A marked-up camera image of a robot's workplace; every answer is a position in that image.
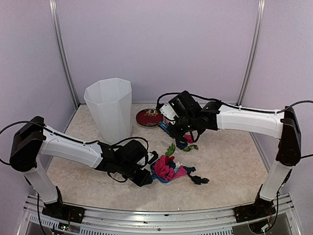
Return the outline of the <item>blue dustpan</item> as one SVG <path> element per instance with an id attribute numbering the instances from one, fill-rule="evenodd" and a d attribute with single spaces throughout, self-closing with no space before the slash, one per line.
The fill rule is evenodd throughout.
<path id="1" fill-rule="evenodd" d="M 174 179 L 175 170 L 163 163 L 154 163 L 151 165 L 152 179 L 158 179 L 161 183 L 167 184 Z"/>

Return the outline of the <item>blue hand brush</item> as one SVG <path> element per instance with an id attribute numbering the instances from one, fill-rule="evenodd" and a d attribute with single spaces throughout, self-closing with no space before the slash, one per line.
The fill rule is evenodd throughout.
<path id="1" fill-rule="evenodd" d="M 170 134 L 170 132 L 167 129 L 169 127 L 167 123 L 161 121 L 161 122 L 158 123 L 158 127 L 161 128 L 167 135 L 172 137 L 172 135 Z"/>

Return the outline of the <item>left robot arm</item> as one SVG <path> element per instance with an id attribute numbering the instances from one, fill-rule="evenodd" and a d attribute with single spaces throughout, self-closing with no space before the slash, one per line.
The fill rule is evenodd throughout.
<path id="1" fill-rule="evenodd" d="M 157 160 L 158 154 L 149 151 L 145 138 L 129 137 L 116 144 L 86 142 L 54 130 L 40 116 L 9 124 L 1 132 L 19 124 L 22 128 L 14 134 L 9 161 L 1 160 L 1 163 L 21 172 L 44 205 L 59 218 L 68 214 L 68 206 L 63 203 L 60 190 L 53 185 L 39 163 L 38 155 L 83 164 L 107 173 L 110 178 L 119 174 L 122 177 L 120 183 L 130 180 L 141 187 L 152 182 L 148 166 Z"/>

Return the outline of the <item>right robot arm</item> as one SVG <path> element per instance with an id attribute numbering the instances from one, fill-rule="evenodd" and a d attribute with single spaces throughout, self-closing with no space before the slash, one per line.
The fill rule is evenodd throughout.
<path id="1" fill-rule="evenodd" d="M 183 141 L 186 133 L 197 132 L 200 136 L 206 130 L 239 130 L 263 134 L 279 140 L 278 152 L 267 179 L 250 206 L 254 217 L 261 217 L 269 210 L 277 192 L 284 184 L 291 170 L 303 158 L 301 154 L 301 131 L 293 105 L 282 110 L 245 108 L 207 98 L 201 107 L 195 100 L 197 95 L 188 91 L 172 93 L 167 103 L 156 102 L 156 110 L 169 121 L 166 131 Z"/>

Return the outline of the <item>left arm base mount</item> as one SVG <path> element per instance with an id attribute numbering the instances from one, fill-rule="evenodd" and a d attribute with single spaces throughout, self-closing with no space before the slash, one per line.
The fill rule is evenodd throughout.
<path id="1" fill-rule="evenodd" d="M 79 206 L 65 204 L 63 202 L 62 195 L 58 187 L 56 187 L 56 191 L 58 196 L 57 201 L 49 204 L 44 203 L 42 214 L 67 222 L 81 224 L 86 209 Z"/>

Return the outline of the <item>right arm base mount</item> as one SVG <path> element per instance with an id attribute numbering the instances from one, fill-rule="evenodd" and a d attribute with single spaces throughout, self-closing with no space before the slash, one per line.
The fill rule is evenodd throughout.
<path id="1" fill-rule="evenodd" d="M 253 203 L 237 206 L 233 211 L 237 223 L 267 217 L 276 213 L 273 200 L 266 201 L 261 199 L 260 193 L 257 193 Z"/>

